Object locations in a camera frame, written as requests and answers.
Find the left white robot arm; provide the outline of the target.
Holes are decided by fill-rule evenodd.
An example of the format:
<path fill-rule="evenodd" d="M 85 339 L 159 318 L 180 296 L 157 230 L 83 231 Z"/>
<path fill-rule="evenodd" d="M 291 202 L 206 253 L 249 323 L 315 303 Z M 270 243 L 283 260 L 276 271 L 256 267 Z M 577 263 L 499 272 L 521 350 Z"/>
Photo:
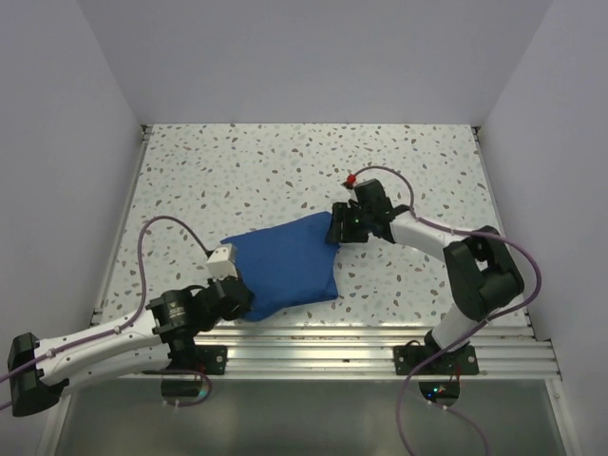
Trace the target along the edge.
<path fill-rule="evenodd" d="M 54 407 L 79 387 L 131 373 L 197 378 L 194 406 L 212 390 L 208 369 L 195 343 L 221 321 L 252 309 L 253 293 L 233 276 L 171 290 L 125 317 L 55 339 L 27 332 L 15 337 L 8 358 L 6 409 L 15 417 Z"/>

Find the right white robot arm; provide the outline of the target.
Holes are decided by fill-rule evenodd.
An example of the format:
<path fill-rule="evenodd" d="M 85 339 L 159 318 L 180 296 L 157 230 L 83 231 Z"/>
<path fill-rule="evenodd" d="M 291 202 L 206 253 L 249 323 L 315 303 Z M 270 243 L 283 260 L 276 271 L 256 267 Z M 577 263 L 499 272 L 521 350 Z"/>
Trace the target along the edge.
<path fill-rule="evenodd" d="M 512 255 L 493 227 L 454 230 L 423 219 L 412 205 L 393 204 L 379 180 L 350 175 L 343 186 L 351 196 L 332 205 L 328 243 L 366 243 L 375 236 L 444 263 L 453 304 L 425 336 L 423 360 L 431 371 L 447 371 L 473 329 L 523 293 Z"/>

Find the blue surgical drape cloth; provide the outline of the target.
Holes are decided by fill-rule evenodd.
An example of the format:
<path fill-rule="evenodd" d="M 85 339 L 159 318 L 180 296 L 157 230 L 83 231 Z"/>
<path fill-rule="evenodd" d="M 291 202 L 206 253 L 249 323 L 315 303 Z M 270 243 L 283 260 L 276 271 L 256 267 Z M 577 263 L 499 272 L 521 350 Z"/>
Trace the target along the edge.
<path fill-rule="evenodd" d="M 221 241 L 236 247 L 237 268 L 254 294 L 244 320 L 338 298 L 333 265 L 339 246 L 325 241 L 331 220 L 330 213 L 319 212 Z"/>

